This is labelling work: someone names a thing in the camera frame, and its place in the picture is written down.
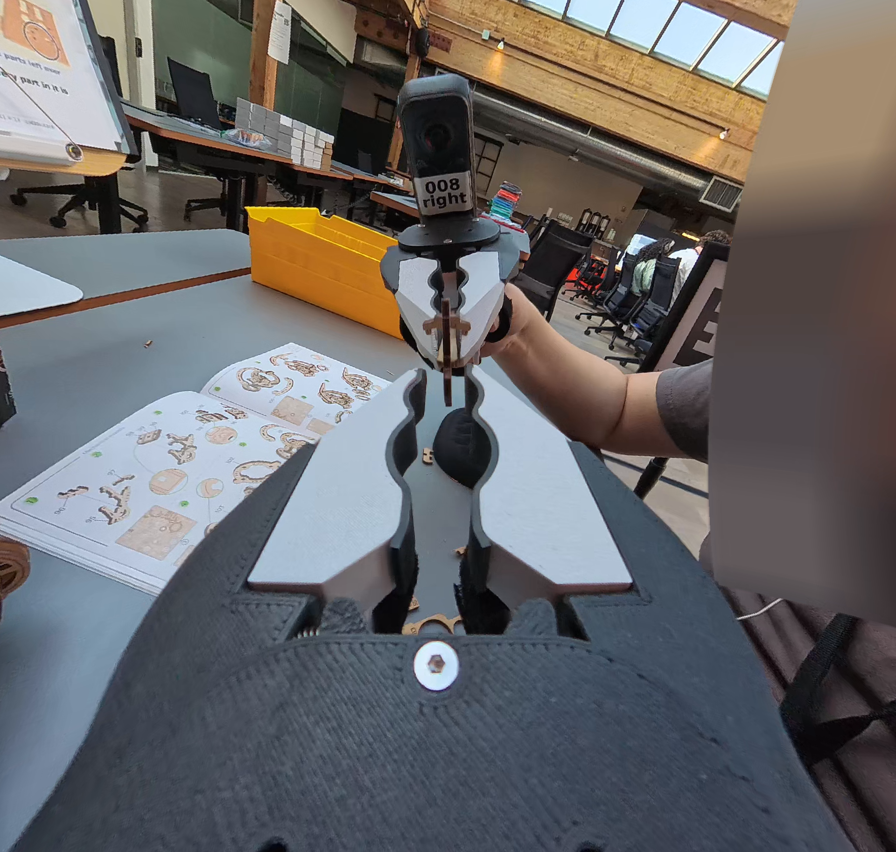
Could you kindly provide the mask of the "framed black-white marker sign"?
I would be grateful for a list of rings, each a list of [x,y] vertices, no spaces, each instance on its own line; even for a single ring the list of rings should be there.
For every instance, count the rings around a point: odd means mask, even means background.
[[[708,242],[661,322],[639,374],[688,366],[714,356],[729,244]]]

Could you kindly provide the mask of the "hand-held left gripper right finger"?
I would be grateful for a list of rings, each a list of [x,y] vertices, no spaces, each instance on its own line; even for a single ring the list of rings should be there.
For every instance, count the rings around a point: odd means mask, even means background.
[[[485,457],[472,490],[458,610],[466,634],[502,634],[532,600],[625,594],[633,578],[563,433],[479,366],[465,413]]]

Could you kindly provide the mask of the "white vent grille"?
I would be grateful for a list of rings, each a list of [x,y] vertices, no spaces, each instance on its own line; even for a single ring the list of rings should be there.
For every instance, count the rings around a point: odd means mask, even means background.
[[[743,185],[719,175],[712,175],[701,191],[698,202],[709,208],[731,214],[738,207],[743,191]]]

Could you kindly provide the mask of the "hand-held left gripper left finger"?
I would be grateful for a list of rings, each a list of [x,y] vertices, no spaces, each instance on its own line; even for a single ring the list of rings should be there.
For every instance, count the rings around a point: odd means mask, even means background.
[[[404,475],[419,454],[427,373],[409,370],[316,445],[248,576],[252,589],[357,601],[400,634],[419,575]]]

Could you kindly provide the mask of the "grey ventilation duct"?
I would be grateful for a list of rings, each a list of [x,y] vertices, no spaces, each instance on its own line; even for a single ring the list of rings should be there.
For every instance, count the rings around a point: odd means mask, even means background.
[[[711,184],[712,174],[700,168],[485,86],[474,86],[473,104],[479,128],[610,170],[654,191],[696,201]]]

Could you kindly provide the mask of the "person's right hand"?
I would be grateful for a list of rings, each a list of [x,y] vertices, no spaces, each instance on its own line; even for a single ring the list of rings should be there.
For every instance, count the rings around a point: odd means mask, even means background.
[[[508,331],[499,341],[484,344],[481,359],[495,360],[507,373],[525,373],[557,356],[557,352],[564,352],[566,340],[547,323],[518,286],[506,284],[504,295],[505,302],[511,306]]]

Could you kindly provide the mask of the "wooden cross-shaped part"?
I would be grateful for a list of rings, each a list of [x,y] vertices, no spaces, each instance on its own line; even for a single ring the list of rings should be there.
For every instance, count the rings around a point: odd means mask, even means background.
[[[437,369],[454,371],[462,367],[462,342],[470,328],[470,323],[452,309],[424,321],[423,329],[432,343],[431,358]]]

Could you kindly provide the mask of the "black mesh wrist rest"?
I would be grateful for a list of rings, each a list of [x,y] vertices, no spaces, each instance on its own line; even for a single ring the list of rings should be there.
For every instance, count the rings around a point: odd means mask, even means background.
[[[492,457],[487,432],[464,408],[451,411],[432,445],[434,462],[461,486],[473,489],[485,476]]]

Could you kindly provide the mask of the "long office desk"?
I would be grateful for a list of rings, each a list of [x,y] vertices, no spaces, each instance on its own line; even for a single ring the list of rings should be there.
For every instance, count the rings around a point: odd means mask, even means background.
[[[334,168],[302,167],[276,152],[229,141],[221,132],[198,126],[178,116],[124,100],[123,113],[130,128],[149,134],[152,148],[181,168],[198,169],[221,183],[217,197],[191,200],[189,205],[206,204],[226,219],[229,230],[248,231],[247,208],[265,192],[266,182],[281,194],[274,206],[320,207],[329,194],[345,194],[347,202],[336,211],[351,219],[355,208],[372,202],[376,191],[408,195],[409,183],[400,178],[373,175],[359,168],[338,164]]]

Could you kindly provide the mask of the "assembled wooden model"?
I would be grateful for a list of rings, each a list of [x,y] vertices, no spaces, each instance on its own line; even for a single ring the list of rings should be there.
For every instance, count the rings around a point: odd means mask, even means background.
[[[1,607],[6,598],[27,581],[30,573],[28,546],[1,538]]]

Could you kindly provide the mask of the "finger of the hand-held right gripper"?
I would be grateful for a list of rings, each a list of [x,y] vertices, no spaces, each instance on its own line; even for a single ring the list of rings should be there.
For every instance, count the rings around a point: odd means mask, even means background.
[[[465,367],[485,344],[504,302],[500,254],[486,250],[459,258],[456,269],[458,304],[450,311],[453,369]]]
[[[431,367],[435,367],[431,358],[432,343],[427,340],[423,323],[441,314],[442,292],[437,284],[441,279],[441,266],[433,258],[414,257],[399,263],[395,300],[400,333]]]

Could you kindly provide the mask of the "wooden pillar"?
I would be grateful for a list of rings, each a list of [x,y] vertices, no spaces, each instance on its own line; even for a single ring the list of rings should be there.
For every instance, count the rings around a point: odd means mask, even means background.
[[[274,7],[280,0],[253,0],[249,95],[253,104],[274,108],[279,62],[268,54]]]

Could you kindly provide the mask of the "yellow plastic bin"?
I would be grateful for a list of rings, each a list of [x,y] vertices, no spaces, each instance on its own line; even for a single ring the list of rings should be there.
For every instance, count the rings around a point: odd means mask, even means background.
[[[401,339],[380,271],[392,237],[314,208],[246,213],[254,282]]]

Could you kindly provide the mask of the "printed instruction sheet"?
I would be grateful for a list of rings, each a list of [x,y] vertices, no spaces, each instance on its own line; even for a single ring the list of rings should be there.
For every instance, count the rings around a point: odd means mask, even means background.
[[[2,168],[113,175],[135,151],[87,0],[1,0]]]

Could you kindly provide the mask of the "white paper notice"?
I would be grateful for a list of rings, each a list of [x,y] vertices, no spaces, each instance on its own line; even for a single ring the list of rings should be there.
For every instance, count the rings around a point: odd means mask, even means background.
[[[278,63],[287,64],[289,61],[292,15],[289,4],[281,0],[274,2],[267,56]]]

